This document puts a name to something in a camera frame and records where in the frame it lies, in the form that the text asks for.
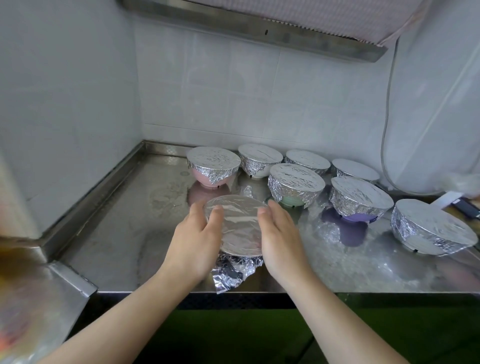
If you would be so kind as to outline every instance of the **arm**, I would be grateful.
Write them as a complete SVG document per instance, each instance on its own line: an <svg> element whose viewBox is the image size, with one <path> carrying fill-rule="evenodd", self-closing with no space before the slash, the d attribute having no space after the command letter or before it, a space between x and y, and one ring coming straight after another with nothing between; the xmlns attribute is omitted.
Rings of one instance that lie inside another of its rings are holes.
<svg viewBox="0 0 480 364"><path fill-rule="evenodd" d="M258 211L262 253L270 274L287 291L330 364L405 364L312 271L290 215L274 201Z"/></svg>
<svg viewBox="0 0 480 364"><path fill-rule="evenodd" d="M178 224L165 261L151 279L40 363L132 363L170 312L215 264L223 209L215 207L207 224L202 207L203 203L193 204Z"/></svg>

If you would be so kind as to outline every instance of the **hand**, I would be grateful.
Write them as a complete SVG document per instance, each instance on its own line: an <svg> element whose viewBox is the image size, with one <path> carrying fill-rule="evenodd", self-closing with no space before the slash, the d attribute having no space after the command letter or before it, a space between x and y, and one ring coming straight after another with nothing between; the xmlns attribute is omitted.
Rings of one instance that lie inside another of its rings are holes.
<svg viewBox="0 0 480 364"><path fill-rule="evenodd" d="M268 201L268 206L258 209L262 254L268 272L288 291L313 271L291 216L274 200Z"/></svg>
<svg viewBox="0 0 480 364"><path fill-rule="evenodd" d="M208 224L203 206L195 202L177 225L159 272L171 271L193 288L212 270L222 243L223 207L217 205Z"/></svg>

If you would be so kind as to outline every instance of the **forearm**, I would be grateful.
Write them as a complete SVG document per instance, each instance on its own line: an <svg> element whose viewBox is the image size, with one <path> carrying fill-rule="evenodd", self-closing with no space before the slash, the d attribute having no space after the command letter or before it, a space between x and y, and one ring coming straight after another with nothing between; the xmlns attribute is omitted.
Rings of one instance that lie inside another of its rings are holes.
<svg viewBox="0 0 480 364"><path fill-rule="evenodd" d="M313 272L306 273L287 292L330 364L407 363Z"/></svg>
<svg viewBox="0 0 480 364"><path fill-rule="evenodd" d="M147 283L65 342L41 363L129 364L170 312L189 293L188 284L159 270Z"/></svg>

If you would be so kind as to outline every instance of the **cable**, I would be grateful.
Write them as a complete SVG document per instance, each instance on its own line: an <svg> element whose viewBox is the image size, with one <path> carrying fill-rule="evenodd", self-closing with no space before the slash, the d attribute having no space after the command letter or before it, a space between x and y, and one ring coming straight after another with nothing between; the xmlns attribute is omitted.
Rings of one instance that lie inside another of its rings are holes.
<svg viewBox="0 0 480 364"><path fill-rule="evenodd" d="M386 97L386 106L385 106L385 125L384 125L384 132L382 134L382 145L380 147L380 161L382 163L382 172L387 179L387 181L397 190L404 192L406 194L411 194L414 196L430 196L432 194L437 194L441 191L434 191L430 193L418 193L418 192L413 192L413 191L408 191L408 190L403 190L400 187L398 187L390 178L388 175L387 169L385 167L385 161L384 161L384 147L385 147L385 135L387 133L387 127L388 127L388 119L390 115L390 88L392 86L392 78L393 78L393 72L395 70L395 62L396 62L396 54L398 53L398 42L400 40L400 37L397 38L395 42L395 49L393 53L393 59L392 59L392 66L390 67L390 76L388 77L388 86L387 86L387 97Z"/></svg>

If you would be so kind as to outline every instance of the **green floor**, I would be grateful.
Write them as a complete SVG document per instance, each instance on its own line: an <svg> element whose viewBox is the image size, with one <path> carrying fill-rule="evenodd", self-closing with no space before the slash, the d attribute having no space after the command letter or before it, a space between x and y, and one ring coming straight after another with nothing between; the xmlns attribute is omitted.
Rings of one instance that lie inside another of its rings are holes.
<svg viewBox="0 0 480 364"><path fill-rule="evenodd" d="M357 314L411 363L480 363L478 308ZM175 311L136 363L151 363L152 355L186 363L324 363L316 343L309 346L311 338L297 310Z"/></svg>

